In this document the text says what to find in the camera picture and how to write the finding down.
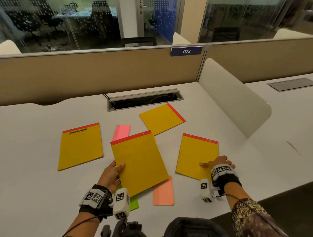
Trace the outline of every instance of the patterned sleeve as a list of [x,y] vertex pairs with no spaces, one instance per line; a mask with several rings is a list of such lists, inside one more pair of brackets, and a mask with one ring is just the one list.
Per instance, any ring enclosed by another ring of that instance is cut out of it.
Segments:
[[237,237],[288,237],[277,227],[273,218],[260,204],[251,199],[242,199],[242,201],[238,201],[232,210],[233,226]]

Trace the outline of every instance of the cable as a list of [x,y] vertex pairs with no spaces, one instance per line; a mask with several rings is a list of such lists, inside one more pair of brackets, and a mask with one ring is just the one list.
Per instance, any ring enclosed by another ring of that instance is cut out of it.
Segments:
[[105,98],[107,98],[108,100],[110,100],[110,98],[108,97],[107,94],[103,94],[105,96]]
[[245,201],[237,198],[236,196],[234,195],[231,195],[231,194],[223,194],[223,195],[220,195],[220,196],[216,196],[216,195],[213,195],[212,197],[213,198],[219,198],[219,197],[222,197],[222,196],[229,196],[229,197],[232,197],[232,198],[235,198],[237,199],[239,202],[243,203],[244,205],[246,205],[252,212],[256,213],[264,222],[266,222],[273,230],[275,230],[280,236],[283,236],[276,228],[274,228],[267,220],[264,219],[264,217],[262,217],[262,215],[257,212],[254,208],[251,208]]
[[160,98],[160,97],[163,97],[163,96],[169,97],[169,98],[171,99],[171,101],[172,101],[172,98],[171,98],[169,95],[160,95],[160,96],[155,97],[155,98],[153,98],[152,100],[150,100],[149,104],[150,104],[152,101],[154,101],[155,99]]
[[89,220],[92,220],[92,219],[94,219],[94,218],[98,218],[98,217],[101,217],[101,216],[113,216],[113,214],[112,214],[112,215],[102,214],[102,215],[90,217],[90,218],[88,218],[88,219],[86,219],[86,220],[83,220],[83,221],[81,221],[80,223],[74,225],[74,226],[73,226],[71,229],[69,229],[68,231],[66,231],[65,234],[62,235],[61,237],[66,236],[70,231],[72,231],[74,228],[76,228],[76,227],[79,226],[80,224],[83,224],[83,223],[86,222],[86,221],[89,221]]

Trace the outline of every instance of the yellow folder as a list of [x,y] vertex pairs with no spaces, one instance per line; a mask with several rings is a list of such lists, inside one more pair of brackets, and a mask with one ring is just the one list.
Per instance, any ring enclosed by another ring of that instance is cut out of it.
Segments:
[[139,116],[153,135],[186,122],[169,103],[141,113]]
[[63,131],[58,170],[103,156],[99,123]]
[[168,179],[151,131],[112,141],[111,148],[116,165],[125,162],[125,168],[119,175],[130,196]]
[[214,161],[218,157],[218,142],[183,133],[176,172],[194,179],[210,179],[209,168],[202,168],[200,162]]

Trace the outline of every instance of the hand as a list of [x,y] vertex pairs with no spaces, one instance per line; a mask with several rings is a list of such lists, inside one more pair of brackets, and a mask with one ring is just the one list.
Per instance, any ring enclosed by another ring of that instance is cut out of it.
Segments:
[[106,187],[112,194],[115,193],[116,187],[121,184],[119,173],[123,171],[124,167],[124,162],[116,167],[116,163],[113,161],[104,169],[97,184]]
[[203,168],[210,168],[211,170],[214,166],[218,164],[228,164],[231,168],[233,169],[236,168],[236,166],[232,164],[230,160],[227,160],[227,156],[225,155],[216,157],[214,161],[209,161],[207,163],[200,163],[199,165]]

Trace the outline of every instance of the door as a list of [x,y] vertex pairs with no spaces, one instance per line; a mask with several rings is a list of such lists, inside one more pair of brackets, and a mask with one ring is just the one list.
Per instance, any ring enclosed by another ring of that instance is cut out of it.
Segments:
[[157,45],[172,44],[180,0],[137,0],[139,37],[155,37]]

